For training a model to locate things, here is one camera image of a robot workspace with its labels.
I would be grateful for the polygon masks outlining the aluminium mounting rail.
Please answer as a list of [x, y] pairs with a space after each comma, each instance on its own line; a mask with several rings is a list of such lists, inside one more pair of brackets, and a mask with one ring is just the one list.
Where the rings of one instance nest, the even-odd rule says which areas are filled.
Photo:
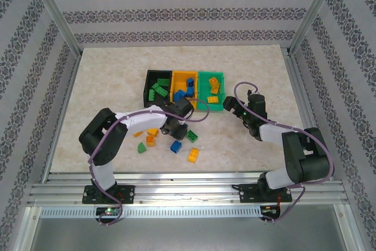
[[[256, 183], [257, 172], [235, 173], [117, 173], [118, 184], [135, 186], [136, 206], [238, 205], [233, 185]], [[32, 185], [28, 206], [82, 205], [87, 173], [52, 173]]]

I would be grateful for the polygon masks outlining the green plastic bin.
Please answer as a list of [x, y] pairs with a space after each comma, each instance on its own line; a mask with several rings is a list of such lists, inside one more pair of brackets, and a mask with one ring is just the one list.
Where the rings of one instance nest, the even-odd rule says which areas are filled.
[[[209, 83], [209, 79], [216, 78], [220, 84], [219, 91], [217, 94], [212, 93], [212, 88]], [[219, 100], [218, 103], [208, 103], [207, 98], [210, 96], [216, 96]], [[226, 96], [225, 84], [224, 84], [224, 73], [222, 72], [208, 72], [200, 71], [198, 72], [198, 99], [205, 101], [211, 112], [221, 112], [223, 111], [223, 102]]]

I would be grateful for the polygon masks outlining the aluminium side rail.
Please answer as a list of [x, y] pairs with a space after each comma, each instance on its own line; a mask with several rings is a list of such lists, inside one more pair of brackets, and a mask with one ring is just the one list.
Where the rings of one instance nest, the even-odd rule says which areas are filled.
[[282, 48], [281, 51], [283, 54], [286, 69], [287, 69], [288, 76], [291, 82], [291, 87], [294, 92], [294, 96], [297, 102], [298, 110], [300, 113], [300, 117], [301, 117], [301, 121], [303, 123], [304, 129], [313, 128], [313, 127], [316, 128], [317, 125], [314, 120], [314, 115], [311, 110], [311, 107], [308, 101], [308, 96], [304, 89], [304, 84], [303, 84], [301, 75], [298, 71], [295, 59], [292, 58], [288, 54], [288, 49]]
[[70, 72], [68, 84], [67, 84], [65, 92], [64, 92], [62, 104], [61, 104], [61, 107], [59, 108], [59, 112], [58, 112], [58, 118], [56, 120], [55, 127], [54, 127], [54, 130], [53, 130], [52, 139], [51, 139], [51, 142], [50, 142], [49, 147], [48, 147], [45, 162], [43, 163], [43, 168], [42, 168], [42, 173], [41, 173], [39, 183], [46, 183], [48, 181], [49, 172], [51, 170], [51, 166], [52, 166], [52, 162], [53, 162], [53, 156], [54, 156], [55, 151], [56, 151], [59, 136], [61, 134], [63, 121], [64, 121], [64, 118], [65, 118], [65, 115], [66, 115], [66, 111], [67, 111], [67, 108], [68, 108], [69, 100], [70, 100], [70, 97], [71, 97], [71, 94], [72, 94], [73, 85], [74, 85], [74, 82], [75, 82], [75, 79], [76, 79], [76, 76], [77, 76], [77, 72], [78, 72], [78, 69], [79, 69], [79, 64], [80, 64], [81, 59], [82, 59], [82, 55], [79, 56], [78, 59], [75, 61], [75, 64], [72, 67], [72, 70]]

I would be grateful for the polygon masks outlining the yellow plastic bin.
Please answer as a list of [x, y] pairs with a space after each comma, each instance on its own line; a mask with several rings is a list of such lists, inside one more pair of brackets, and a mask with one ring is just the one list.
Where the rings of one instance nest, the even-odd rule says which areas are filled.
[[198, 98], [198, 72], [196, 71], [173, 71], [170, 86], [170, 101], [174, 102], [174, 95], [179, 90], [187, 91], [187, 80], [192, 78], [194, 81], [194, 96]]

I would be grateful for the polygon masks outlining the long yellow lego brick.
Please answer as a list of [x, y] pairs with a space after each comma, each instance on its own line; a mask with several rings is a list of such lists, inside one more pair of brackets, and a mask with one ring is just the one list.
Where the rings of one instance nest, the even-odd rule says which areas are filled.
[[196, 163], [199, 152], [197, 148], [191, 148], [187, 160], [191, 163]]

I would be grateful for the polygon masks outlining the aluminium frame post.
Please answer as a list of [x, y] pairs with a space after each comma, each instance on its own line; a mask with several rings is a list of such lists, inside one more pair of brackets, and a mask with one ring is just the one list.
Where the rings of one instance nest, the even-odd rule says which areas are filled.
[[76, 40], [72, 30], [70, 29], [62, 11], [58, 7], [55, 0], [42, 0], [45, 7], [47, 8], [53, 21], [56, 23], [59, 31], [61, 32], [64, 40], [68, 44], [70, 50], [73, 52], [75, 58], [81, 58], [83, 50], [80, 47], [78, 41]]
[[295, 35], [291, 41], [291, 44], [287, 48], [287, 54], [289, 57], [292, 57], [299, 48], [300, 44], [302, 43], [306, 33], [308, 32], [311, 24], [314, 22], [321, 6], [323, 5], [325, 0], [313, 0], [308, 10], [299, 25], [298, 29], [295, 32]]

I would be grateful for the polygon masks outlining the grey metal panel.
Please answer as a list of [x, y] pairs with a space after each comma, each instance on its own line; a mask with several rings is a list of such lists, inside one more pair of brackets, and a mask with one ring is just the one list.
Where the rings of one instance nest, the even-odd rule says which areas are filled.
[[311, 221], [265, 225], [256, 218], [42, 219], [31, 251], [347, 251], [336, 227]]

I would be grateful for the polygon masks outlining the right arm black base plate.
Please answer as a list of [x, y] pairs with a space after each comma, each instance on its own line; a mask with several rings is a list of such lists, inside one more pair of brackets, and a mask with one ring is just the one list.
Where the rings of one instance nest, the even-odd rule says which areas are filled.
[[241, 203], [290, 203], [293, 200], [287, 188], [270, 189], [254, 183], [239, 184], [237, 187]]

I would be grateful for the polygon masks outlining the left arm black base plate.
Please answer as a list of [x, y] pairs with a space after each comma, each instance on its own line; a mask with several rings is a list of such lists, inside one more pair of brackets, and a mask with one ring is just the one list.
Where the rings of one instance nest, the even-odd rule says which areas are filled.
[[[106, 191], [113, 198], [119, 200], [122, 204], [133, 204], [135, 187], [131, 185], [113, 185]], [[116, 201], [106, 196], [95, 185], [87, 185], [83, 191], [83, 204], [116, 204]]]

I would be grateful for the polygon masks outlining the long green lego brick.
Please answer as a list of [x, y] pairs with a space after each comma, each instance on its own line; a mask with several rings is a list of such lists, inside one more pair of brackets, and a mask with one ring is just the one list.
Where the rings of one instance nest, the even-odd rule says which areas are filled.
[[152, 85], [152, 89], [161, 97], [165, 98], [169, 93], [167, 90], [165, 90], [162, 86], [160, 86], [158, 83], [155, 83]]

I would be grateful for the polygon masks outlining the black plastic bin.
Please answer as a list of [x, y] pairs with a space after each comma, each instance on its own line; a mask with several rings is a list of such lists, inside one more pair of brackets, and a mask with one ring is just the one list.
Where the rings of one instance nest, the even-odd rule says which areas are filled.
[[[158, 79], [167, 79], [169, 84], [167, 86], [162, 86], [164, 90], [167, 91], [166, 97], [161, 97], [158, 94], [155, 94], [154, 101], [149, 100], [149, 90], [152, 89], [152, 86], [157, 83]], [[172, 84], [172, 71], [170, 70], [148, 70], [146, 73], [145, 85], [143, 90], [143, 106], [145, 108], [151, 105], [158, 105], [161, 101], [170, 102], [170, 88]]]

